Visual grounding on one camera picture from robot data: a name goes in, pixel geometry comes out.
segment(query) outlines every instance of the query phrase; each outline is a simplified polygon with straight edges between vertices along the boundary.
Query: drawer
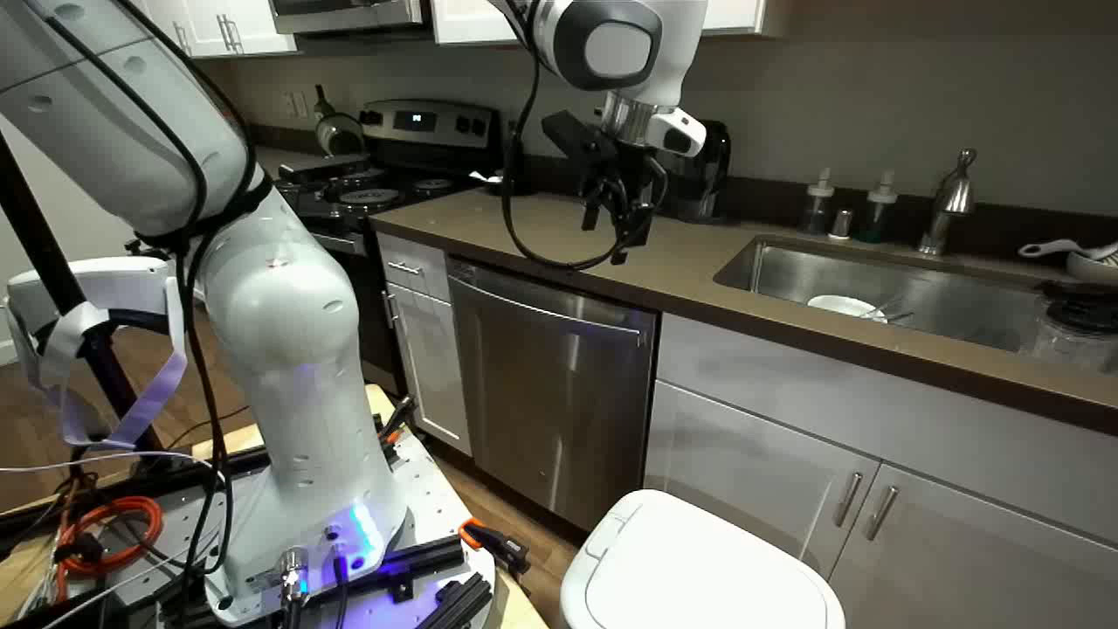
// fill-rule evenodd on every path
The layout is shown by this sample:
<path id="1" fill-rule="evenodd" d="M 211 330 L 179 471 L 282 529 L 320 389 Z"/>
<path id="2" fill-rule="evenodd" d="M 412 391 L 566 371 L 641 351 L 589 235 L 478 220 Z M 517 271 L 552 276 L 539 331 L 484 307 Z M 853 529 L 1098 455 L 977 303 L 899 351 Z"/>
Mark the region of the drawer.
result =
<path id="1" fill-rule="evenodd" d="M 1118 436 L 669 316 L 655 376 L 1118 540 Z"/>
<path id="2" fill-rule="evenodd" d="M 441 249 L 405 240 L 395 235 L 376 235 L 385 281 L 410 288 L 417 293 L 450 299 L 447 254 Z"/>

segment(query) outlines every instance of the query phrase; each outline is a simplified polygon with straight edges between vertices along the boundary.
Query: red cable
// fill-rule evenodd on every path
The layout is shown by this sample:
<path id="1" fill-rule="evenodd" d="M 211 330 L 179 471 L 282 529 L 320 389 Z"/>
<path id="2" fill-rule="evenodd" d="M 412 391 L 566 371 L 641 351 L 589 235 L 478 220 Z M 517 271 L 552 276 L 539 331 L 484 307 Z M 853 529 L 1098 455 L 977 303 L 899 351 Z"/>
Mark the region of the red cable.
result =
<path id="1" fill-rule="evenodd" d="M 124 570 L 128 564 L 135 564 L 163 530 L 163 510 L 158 500 L 151 496 L 119 496 L 91 515 L 85 515 L 77 523 L 64 529 L 59 536 L 59 547 L 67 544 L 77 544 L 77 537 L 93 529 L 93 523 L 108 523 L 115 516 L 128 516 L 128 515 L 140 515 L 148 521 L 148 530 L 142 530 L 142 540 L 128 544 L 128 547 L 119 547 L 110 557 L 100 557 L 96 564 L 86 564 L 85 557 L 71 557 L 59 564 L 54 570 L 54 601 L 67 601 L 67 583 L 71 577 L 108 577 L 115 570 Z"/>

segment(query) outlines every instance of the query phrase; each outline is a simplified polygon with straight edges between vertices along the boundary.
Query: microwave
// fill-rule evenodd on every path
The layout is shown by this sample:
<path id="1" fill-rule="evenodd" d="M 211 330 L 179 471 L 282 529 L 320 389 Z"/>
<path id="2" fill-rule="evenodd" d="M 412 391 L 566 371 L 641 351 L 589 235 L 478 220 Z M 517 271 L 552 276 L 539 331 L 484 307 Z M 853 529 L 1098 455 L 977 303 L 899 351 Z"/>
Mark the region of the microwave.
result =
<path id="1" fill-rule="evenodd" d="M 271 0 L 285 34 L 370 30 L 421 23 L 421 0 Z"/>

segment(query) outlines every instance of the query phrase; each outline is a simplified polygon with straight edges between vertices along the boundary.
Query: faucet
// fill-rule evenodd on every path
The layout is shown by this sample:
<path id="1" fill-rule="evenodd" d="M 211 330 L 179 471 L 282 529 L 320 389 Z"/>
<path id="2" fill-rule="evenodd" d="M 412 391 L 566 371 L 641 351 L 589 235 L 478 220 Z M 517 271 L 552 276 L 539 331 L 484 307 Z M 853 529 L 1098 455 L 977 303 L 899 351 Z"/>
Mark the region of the faucet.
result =
<path id="1" fill-rule="evenodd" d="M 970 163 L 977 162 L 977 150 L 961 150 L 956 163 L 943 176 L 937 189 L 937 217 L 933 228 L 917 236 L 917 254 L 940 259 L 948 246 L 948 228 L 954 217 L 966 217 L 973 208 L 973 192 L 970 192 Z"/>

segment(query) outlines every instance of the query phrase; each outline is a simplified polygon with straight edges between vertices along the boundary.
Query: bottle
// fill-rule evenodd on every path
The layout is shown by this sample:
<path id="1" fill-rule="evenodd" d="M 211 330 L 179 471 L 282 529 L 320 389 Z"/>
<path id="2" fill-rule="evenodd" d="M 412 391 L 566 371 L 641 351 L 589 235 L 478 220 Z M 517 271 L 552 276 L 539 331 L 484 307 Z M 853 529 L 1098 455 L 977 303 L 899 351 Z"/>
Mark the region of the bottle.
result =
<path id="1" fill-rule="evenodd" d="M 881 171 L 876 189 L 871 189 L 871 228 L 864 240 L 881 240 L 884 217 L 899 203 L 893 171 Z"/>
<path id="2" fill-rule="evenodd" d="M 807 214 L 803 214 L 803 231 L 807 235 L 825 235 L 828 231 L 828 199 L 835 194 L 830 185 L 830 166 L 820 166 L 814 185 L 807 185 Z"/>

